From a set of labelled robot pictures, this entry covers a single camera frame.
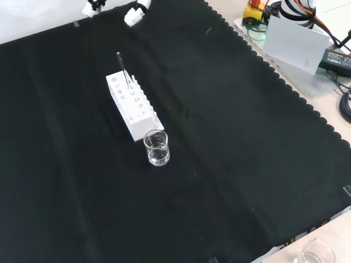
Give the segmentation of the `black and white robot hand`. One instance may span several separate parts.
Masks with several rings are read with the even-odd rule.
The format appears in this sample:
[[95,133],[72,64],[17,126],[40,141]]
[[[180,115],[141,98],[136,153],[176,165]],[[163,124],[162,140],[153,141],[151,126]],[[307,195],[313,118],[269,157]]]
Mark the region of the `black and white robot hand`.
[[[127,1],[130,3],[132,7],[124,16],[124,22],[132,27],[140,22],[143,17],[148,13],[151,0],[137,0],[137,1]],[[100,14],[102,7],[105,7],[106,1],[91,1],[88,0],[84,8],[82,9],[82,13],[85,16],[92,18],[94,15]]]

